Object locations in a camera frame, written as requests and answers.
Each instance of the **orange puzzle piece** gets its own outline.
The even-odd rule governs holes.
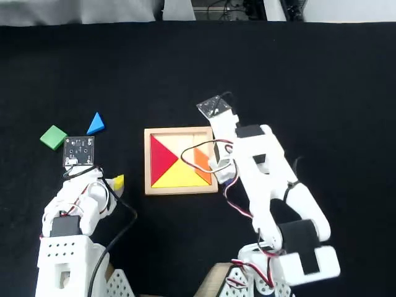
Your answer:
[[[205,170],[210,170],[209,157],[202,153],[199,148],[194,147],[194,163]],[[212,175],[210,173],[203,172],[199,169],[195,169],[196,173],[203,178],[208,184],[212,184]]]

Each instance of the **blue triangular block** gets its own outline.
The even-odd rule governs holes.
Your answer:
[[[87,135],[92,135],[93,133],[103,130],[104,128],[105,128],[105,124],[103,124],[100,115],[96,113],[95,117],[92,120],[91,126],[89,126]]]

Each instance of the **yellow block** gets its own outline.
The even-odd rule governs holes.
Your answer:
[[[120,190],[124,186],[124,175],[119,175],[113,178],[114,181],[114,191]]]
[[[194,187],[208,186],[194,169],[182,160],[177,160],[152,187]]]

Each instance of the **white wall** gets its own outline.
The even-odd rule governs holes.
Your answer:
[[[394,22],[396,0],[307,0],[306,22]]]

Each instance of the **circuit board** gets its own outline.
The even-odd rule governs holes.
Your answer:
[[[224,111],[230,110],[231,106],[223,99],[223,95],[215,96],[197,105],[198,110],[207,118],[210,119]]]
[[[63,167],[92,165],[94,136],[66,137],[63,145]]]

